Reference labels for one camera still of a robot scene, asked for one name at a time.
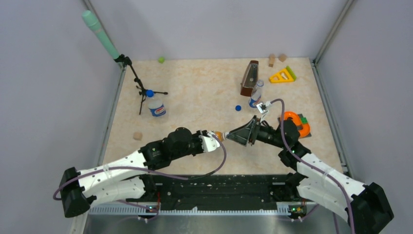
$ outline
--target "beige tabletop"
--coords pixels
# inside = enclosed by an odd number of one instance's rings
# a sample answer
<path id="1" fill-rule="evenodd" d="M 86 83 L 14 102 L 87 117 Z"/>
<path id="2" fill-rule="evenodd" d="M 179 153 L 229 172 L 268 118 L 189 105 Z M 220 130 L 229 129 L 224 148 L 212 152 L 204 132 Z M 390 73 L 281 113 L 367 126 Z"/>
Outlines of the beige tabletop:
<path id="1" fill-rule="evenodd" d="M 139 116 L 141 97 L 133 82 L 133 73 L 128 68 L 119 96 L 113 125 L 109 136 L 104 163 L 127 156 L 148 142 L 165 138 L 178 127 L 191 132 L 213 130 L 226 132 L 248 123 L 257 109 L 248 106 L 248 97 L 240 95 L 240 83 L 250 60 L 258 60 L 259 78 L 264 80 L 262 100 L 282 98 L 285 110 L 303 114 L 310 126 L 311 137 L 300 142 L 321 160 L 342 172 L 340 160 L 333 141 L 319 90 L 308 58 L 288 58 L 285 62 L 276 59 L 274 67 L 268 66 L 267 58 L 252 59 L 195 59 L 136 61 L 133 66 L 145 88 L 167 91 L 159 95 L 164 101 L 167 114 L 152 117 L 144 102 Z M 268 78 L 291 67 L 297 80 L 291 83 L 271 84 Z M 236 105 L 242 110 L 237 112 Z M 274 104 L 266 120 L 274 128 L 281 105 Z M 143 133 L 141 141 L 132 138 L 133 133 Z M 217 174 L 285 174 L 292 172 L 278 158 L 279 148 L 256 142 L 254 146 L 241 146 L 224 141 L 228 156 L 225 165 Z M 214 152 L 186 156 L 177 159 L 160 171 L 170 174 L 205 174 L 220 165 L 222 149 Z"/>

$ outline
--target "black tripod stand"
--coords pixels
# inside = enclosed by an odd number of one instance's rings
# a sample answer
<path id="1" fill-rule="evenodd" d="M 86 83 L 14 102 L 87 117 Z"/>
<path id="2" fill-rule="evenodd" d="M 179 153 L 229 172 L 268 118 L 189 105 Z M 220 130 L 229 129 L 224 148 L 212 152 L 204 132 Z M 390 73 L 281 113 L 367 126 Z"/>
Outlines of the black tripod stand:
<path id="1" fill-rule="evenodd" d="M 131 67 L 133 74 L 135 75 L 135 79 L 133 81 L 135 81 L 136 83 L 138 83 L 138 85 L 136 86 L 137 89 L 139 89 L 139 95 L 142 95 L 142 100 L 141 100 L 141 106 L 139 108 L 139 115 L 142 112 L 142 103 L 146 100 L 146 91 L 147 89 L 145 89 L 143 87 L 142 81 L 141 79 L 139 79 L 138 75 L 135 72 L 135 69 L 132 67 L 132 61 L 129 57 L 126 57 L 124 54 L 121 54 L 117 59 L 115 59 L 115 62 L 121 62 L 123 64 L 123 67 L 126 67 L 129 65 L 129 67 Z M 158 91 L 154 91 L 155 94 L 165 94 L 167 95 L 167 92 L 158 92 Z"/>

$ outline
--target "bottle label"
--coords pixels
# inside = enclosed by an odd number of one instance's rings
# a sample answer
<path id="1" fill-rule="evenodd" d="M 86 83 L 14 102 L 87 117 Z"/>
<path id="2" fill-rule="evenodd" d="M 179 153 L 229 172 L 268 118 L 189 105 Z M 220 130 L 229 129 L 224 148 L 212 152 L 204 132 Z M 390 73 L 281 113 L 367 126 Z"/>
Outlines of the bottle label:
<path id="1" fill-rule="evenodd" d="M 165 106 L 162 104 L 161 107 L 155 108 L 155 109 L 150 109 L 150 112 L 152 113 L 152 116 L 158 117 L 158 116 L 163 116 L 166 114 L 167 110 L 165 109 Z"/>
<path id="2" fill-rule="evenodd" d="M 249 99 L 249 106 L 252 108 L 257 108 L 257 104 L 260 103 L 261 101 L 261 96 L 258 97 L 257 100 L 254 100 L 252 98 Z"/>

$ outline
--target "orange plastic handle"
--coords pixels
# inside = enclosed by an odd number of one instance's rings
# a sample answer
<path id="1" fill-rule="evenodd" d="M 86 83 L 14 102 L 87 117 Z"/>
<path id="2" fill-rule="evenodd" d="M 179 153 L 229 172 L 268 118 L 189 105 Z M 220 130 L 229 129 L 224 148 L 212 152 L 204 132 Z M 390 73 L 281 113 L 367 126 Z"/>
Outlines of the orange plastic handle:
<path id="1" fill-rule="evenodd" d="M 284 120 L 288 120 L 288 119 L 292 119 L 293 123 L 296 126 L 302 126 L 302 129 L 298 130 L 300 137 L 306 137 L 308 134 L 310 134 L 310 124 L 302 123 L 301 118 L 296 113 L 292 111 L 284 112 Z"/>

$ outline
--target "microphone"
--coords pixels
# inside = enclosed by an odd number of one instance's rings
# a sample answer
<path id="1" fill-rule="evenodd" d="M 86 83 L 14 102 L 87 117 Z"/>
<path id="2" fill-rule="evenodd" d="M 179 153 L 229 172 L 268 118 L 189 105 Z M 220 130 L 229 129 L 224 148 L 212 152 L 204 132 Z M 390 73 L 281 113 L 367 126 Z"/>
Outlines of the microphone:
<path id="1" fill-rule="evenodd" d="M 106 51 L 108 51 L 113 59 L 117 59 L 119 57 L 119 52 L 116 50 L 111 40 L 109 40 L 108 35 L 106 35 L 97 17 L 91 11 L 85 11 L 82 13 L 82 18 L 83 21 L 85 21 L 86 26 L 94 32 L 100 43 L 105 47 Z"/>

